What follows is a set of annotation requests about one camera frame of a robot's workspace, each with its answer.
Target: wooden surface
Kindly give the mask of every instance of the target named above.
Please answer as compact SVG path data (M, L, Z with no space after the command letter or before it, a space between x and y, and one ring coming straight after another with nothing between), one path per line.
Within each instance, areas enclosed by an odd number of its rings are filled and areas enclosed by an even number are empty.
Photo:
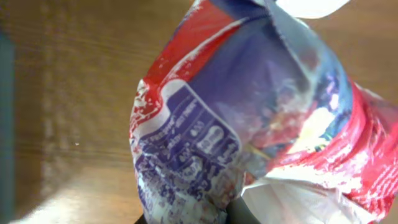
M17 214L23 223L134 223L128 146L137 82L188 0L9 0L16 52ZM398 103L396 0L353 0L309 24L354 80ZM393 211L398 217L397 209ZM389 222L395 223L394 214Z

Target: teal object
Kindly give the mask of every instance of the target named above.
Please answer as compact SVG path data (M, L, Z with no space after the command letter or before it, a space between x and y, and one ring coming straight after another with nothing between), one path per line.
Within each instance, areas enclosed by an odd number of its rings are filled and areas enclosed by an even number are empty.
M14 218L14 47L0 31L0 224Z

